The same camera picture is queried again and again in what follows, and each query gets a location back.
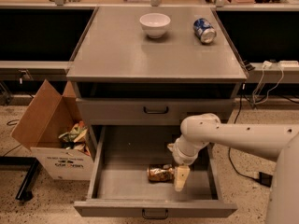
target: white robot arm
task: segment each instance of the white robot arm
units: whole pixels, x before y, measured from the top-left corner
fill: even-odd
[[[181,172],[176,190],[182,190],[188,165],[202,148],[209,143],[225,145],[277,162],[266,224],[299,223],[299,125],[222,124],[216,115],[204,114],[186,118],[180,129],[181,137],[169,145]]]

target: soda can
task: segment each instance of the soda can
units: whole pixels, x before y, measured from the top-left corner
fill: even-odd
[[[194,22],[193,30],[204,44],[211,43],[216,37],[216,30],[207,19],[198,19]]]

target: bowl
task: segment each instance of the bowl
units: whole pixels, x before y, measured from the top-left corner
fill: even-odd
[[[162,13],[148,13],[140,18],[143,31],[150,38],[160,38],[170,27],[170,18]]]

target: closed drawer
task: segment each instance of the closed drawer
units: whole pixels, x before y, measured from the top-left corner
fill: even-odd
[[[150,164],[173,163],[167,144],[180,136],[179,126],[102,127],[86,201],[75,202],[84,217],[228,217],[211,147],[199,153],[181,192],[173,182],[151,183]]]
[[[179,125],[189,115],[212,112],[227,120],[234,100],[77,99],[83,120],[102,125]]]

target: black drawer handle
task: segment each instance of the black drawer handle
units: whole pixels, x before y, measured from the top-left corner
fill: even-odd
[[[142,209],[142,217],[147,220],[165,220],[168,218],[168,210],[165,209],[165,216],[163,217],[149,217],[146,215],[146,210]]]
[[[168,111],[169,111],[168,106],[166,107],[165,110],[149,110],[145,106],[143,107],[143,112],[148,115],[162,115],[162,114],[167,114]]]

